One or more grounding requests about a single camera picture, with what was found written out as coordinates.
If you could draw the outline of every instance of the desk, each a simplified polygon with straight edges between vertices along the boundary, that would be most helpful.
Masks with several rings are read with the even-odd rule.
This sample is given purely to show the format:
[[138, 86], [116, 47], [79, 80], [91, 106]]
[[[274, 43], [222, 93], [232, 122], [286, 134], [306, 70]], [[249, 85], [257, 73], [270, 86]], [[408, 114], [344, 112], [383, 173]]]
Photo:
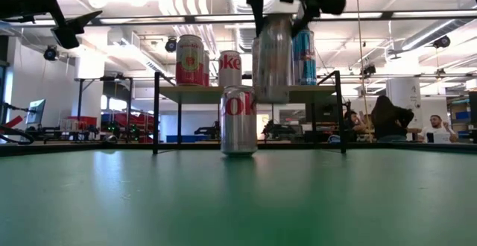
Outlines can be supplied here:
[[477, 245], [476, 166], [397, 149], [0, 157], [0, 245]]

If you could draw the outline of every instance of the window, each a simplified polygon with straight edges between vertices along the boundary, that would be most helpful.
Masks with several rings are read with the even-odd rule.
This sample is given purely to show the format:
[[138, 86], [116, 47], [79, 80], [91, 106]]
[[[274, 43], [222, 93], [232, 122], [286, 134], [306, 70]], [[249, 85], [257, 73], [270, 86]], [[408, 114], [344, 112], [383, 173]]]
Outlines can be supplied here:
[[107, 109], [107, 97], [105, 95], [101, 96], [101, 109]]
[[126, 109], [126, 107], [127, 107], [127, 102], [126, 101], [122, 101], [122, 100], [118, 100], [118, 99], [114, 99], [114, 98], [110, 99], [110, 109], [111, 110], [121, 111], [123, 109]]

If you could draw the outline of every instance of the white shirt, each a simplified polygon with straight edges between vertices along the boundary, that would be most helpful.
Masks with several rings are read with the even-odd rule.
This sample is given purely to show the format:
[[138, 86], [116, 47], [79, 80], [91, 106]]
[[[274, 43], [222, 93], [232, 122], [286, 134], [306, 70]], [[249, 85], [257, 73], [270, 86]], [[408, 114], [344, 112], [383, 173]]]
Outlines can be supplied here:
[[423, 128], [423, 132], [419, 133], [419, 135], [424, 137], [424, 142], [428, 142], [427, 133], [433, 133], [434, 143], [452, 143], [450, 141], [450, 134], [455, 134], [455, 132], [451, 128], [449, 128], [449, 131], [447, 131], [445, 127], [425, 127]]

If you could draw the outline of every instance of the red box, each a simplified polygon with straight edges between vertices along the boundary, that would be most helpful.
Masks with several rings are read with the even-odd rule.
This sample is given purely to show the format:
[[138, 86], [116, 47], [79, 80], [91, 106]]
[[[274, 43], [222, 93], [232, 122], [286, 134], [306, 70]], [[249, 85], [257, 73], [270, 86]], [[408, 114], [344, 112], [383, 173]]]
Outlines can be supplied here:
[[[69, 116], [67, 119], [78, 119], [77, 116]], [[88, 126], [93, 125], [96, 127], [98, 118], [94, 116], [80, 116], [80, 121], [78, 122], [78, 129], [85, 130]]]

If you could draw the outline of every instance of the woman with long dark hair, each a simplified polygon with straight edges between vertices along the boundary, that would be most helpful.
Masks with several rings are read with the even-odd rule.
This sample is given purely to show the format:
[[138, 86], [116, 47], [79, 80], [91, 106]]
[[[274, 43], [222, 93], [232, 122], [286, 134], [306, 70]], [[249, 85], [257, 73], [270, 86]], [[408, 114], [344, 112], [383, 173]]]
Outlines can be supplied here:
[[408, 133], [408, 125], [414, 118], [411, 109], [394, 106], [386, 96], [376, 100], [371, 121], [378, 142], [404, 142]]

